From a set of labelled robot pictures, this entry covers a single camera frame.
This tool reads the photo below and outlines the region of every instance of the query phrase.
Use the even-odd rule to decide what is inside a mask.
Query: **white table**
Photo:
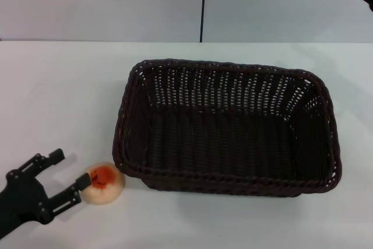
[[[343,176],[327,194],[295,199],[158,192],[135,178],[112,204],[82,203],[42,226],[24,224],[0,248],[302,248],[373,246],[373,44],[0,42],[0,189],[40,152],[66,160],[38,176],[48,195],[85,167],[112,161],[128,73],[147,58],[302,68],[335,104]]]

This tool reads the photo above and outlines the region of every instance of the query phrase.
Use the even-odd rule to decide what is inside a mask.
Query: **orange marking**
[[[105,189],[107,184],[115,181],[115,173],[108,166],[100,166],[91,171],[89,174],[92,186],[97,189]]]

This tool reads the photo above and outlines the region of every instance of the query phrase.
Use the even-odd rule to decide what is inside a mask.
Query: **brown wicker basket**
[[[149,187],[296,197],[342,175],[333,105],[314,74],[148,60],[133,67],[112,155]]]

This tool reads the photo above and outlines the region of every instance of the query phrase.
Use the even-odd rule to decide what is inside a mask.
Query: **white wall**
[[[206,0],[205,42],[373,42],[362,0]]]
[[[0,0],[0,39],[197,42],[201,3]]]

